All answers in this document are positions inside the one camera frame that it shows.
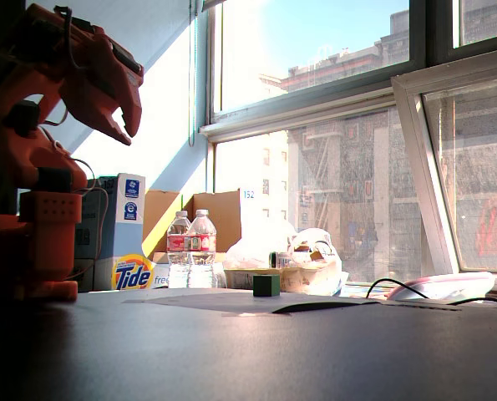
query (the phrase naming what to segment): tide logo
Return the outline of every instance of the tide logo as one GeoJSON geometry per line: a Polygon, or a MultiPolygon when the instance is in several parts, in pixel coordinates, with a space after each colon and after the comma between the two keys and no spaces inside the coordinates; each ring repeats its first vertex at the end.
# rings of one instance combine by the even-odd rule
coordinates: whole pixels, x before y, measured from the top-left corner
{"type": "Polygon", "coordinates": [[[147,288],[152,272],[151,262],[141,255],[126,255],[113,266],[112,287],[116,290],[147,288]]]}

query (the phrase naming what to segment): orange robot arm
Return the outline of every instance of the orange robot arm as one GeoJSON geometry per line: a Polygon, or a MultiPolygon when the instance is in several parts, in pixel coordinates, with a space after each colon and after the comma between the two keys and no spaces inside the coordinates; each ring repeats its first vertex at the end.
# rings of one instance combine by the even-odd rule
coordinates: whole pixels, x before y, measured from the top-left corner
{"type": "Polygon", "coordinates": [[[20,216],[0,215],[0,292],[75,299],[75,223],[85,173],[38,126],[60,99],[72,116],[130,145],[139,128],[144,68],[100,27],[33,4],[2,45],[18,65],[0,86],[0,157],[23,194],[20,216]],[[24,100],[41,94],[39,104],[24,100]],[[124,133],[112,113],[123,111],[124,133]]]}

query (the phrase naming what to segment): label sticker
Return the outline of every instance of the label sticker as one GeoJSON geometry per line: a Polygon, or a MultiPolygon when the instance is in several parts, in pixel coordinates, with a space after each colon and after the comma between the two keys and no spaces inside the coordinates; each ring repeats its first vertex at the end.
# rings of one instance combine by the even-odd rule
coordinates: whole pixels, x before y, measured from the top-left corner
{"type": "Polygon", "coordinates": [[[138,198],[139,197],[139,180],[126,180],[125,181],[125,197],[138,198]]]}
{"type": "Polygon", "coordinates": [[[137,220],[137,205],[133,202],[125,204],[124,220],[137,220]]]}
{"type": "Polygon", "coordinates": [[[114,290],[148,288],[151,262],[141,255],[122,256],[113,266],[111,285],[114,290]]]}
{"type": "Polygon", "coordinates": [[[214,252],[216,249],[216,236],[211,234],[200,234],[192,236],[189,243],[190,251],[210,251],[214,252]]]}
{"type": "Polygon", "coordinates": [[[167,236],[166,237],[166,251],[167,252],[181,252],[189,250],[189,242],[186,236],[167,236]]]}

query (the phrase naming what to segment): open window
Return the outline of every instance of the open window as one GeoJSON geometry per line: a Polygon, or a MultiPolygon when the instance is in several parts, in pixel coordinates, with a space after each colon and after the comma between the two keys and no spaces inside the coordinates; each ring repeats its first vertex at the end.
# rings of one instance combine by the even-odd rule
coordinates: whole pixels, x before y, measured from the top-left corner
{"type": "Polygon", "coordinates": [[[393,89],[435,270],[497,273],[497,51],[393,89]]]}

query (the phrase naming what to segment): bottle label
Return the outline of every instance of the bottle label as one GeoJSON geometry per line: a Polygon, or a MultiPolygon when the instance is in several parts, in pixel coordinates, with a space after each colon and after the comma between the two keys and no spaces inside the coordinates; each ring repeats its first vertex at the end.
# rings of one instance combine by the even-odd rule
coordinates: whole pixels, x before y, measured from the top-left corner
{"type": "Polygon", "coordinates": [[[167,252],[183,252],[188,248],[185,246],[187,236],[168,236],[166,238],[166,251],[167,252]]]}
{"type": "Polygon", "coordinates": [[[199,234],[190,238],[189,251],[214,252],[216,249],[216,236],[199,234]]]}

